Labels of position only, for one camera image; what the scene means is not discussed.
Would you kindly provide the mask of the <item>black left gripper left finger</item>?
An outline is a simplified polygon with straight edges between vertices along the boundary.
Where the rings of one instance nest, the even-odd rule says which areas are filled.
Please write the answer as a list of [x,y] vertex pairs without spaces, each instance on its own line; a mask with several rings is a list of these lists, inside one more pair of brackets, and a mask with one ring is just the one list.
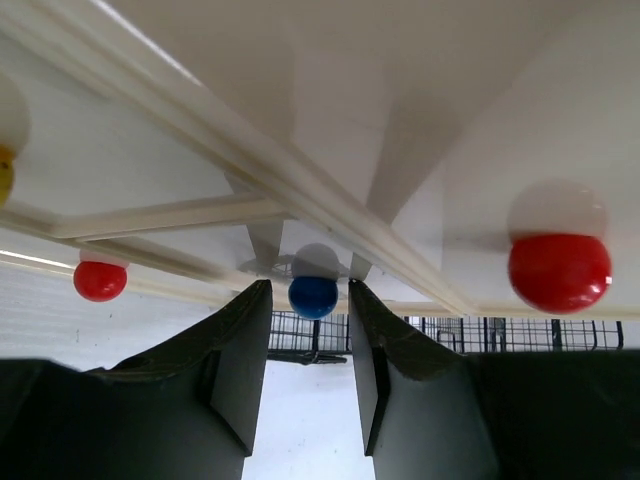
[[1,363],[5,479],[238,479],[252,454],[273,298],[258,280],[110,369]]

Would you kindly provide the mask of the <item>cream wooden drawer cabinet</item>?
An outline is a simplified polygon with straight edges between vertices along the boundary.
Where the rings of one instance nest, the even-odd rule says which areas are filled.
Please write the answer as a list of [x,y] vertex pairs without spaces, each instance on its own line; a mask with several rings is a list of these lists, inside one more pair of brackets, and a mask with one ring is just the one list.
[[639,315],[635,1],[5,1],[1,258],[220,305],[295,258],[394,311],[542,317],[530,234]]

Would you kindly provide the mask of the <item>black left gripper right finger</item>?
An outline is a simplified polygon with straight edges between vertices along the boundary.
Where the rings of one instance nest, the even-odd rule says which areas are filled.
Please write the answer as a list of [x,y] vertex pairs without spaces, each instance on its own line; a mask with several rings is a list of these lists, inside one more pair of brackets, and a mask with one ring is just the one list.
[[349,321],[364,451],[379,479],[635,479],[635,350],[461,355],[358,280]]

